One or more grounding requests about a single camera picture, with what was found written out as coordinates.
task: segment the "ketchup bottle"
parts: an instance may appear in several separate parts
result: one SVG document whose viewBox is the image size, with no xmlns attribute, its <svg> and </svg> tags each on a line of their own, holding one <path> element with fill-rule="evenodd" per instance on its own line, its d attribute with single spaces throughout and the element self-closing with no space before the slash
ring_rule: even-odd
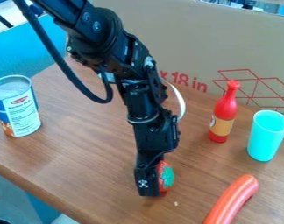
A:
<svg viewBox="0 0 284 224">
<path fill-rule="evenodd" d="M 209 124 L 208 136 L 210 140 L 223 143 L 230 134 L 237 111 L 236 90 L 239 87 L 240 84 L 236 80 L 227 82 L 227 90 L 224 96 L 218 100 Z"/>
</svg>

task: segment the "toy hot dog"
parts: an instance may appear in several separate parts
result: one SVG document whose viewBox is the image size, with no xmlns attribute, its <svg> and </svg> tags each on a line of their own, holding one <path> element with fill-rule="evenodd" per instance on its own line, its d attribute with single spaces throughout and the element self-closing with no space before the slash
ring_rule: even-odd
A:
<svg viewBox="0 0 284 224">
<path fill-rule="evenodd" d="M 230 224 L 244 203 L 259 189 L 256 178 L 244 174 L 236 179 L 211 208 L 203 224 Z"/>
</svg>

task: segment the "bottle label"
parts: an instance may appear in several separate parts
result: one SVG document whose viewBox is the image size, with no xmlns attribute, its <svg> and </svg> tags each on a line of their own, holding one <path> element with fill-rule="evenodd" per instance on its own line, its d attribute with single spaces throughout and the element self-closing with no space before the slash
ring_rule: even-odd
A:
<svg viewBox="0 0 284 224">
<path fill-rule="evenodd" d="M 209 123 L 209 129 L 217 136 L 226 137 L 231 133 L 234 121 L 235 119 L 224 120 L 213 115 Z"/>
</svg>

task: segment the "can label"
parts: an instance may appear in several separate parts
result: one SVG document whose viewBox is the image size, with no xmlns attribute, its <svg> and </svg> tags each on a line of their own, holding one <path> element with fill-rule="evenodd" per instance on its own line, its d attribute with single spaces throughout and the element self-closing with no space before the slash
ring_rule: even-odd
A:
<svg viewBox="0 0 284 224">
<path fill-rule="evenodd" d="M 37 130 L 41 121 L 32 87 L 25 93 L 0 101 L 0 121 L 5 134 L 22 137 Z"/>
<path fill-rule="evenodd" d="M 224 120 L 213 115 L 209 123 L 209 129 L 217 136 L 226 137 L 231 133 L 234 121 L 235 119 Z"/>
</svg>

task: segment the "plastic cup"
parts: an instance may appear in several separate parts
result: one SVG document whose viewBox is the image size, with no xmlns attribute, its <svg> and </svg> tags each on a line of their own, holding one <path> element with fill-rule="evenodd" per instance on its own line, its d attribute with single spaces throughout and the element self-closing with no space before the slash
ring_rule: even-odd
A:
<svg viewBox="0 0 284 224">
<path fill-rule="evenodd" d="M 247 152 L 256 160 L 269 161 L 283 138 L 284 115 L 273 110 L 260 110 L 253 117 Z"/>
</svg>

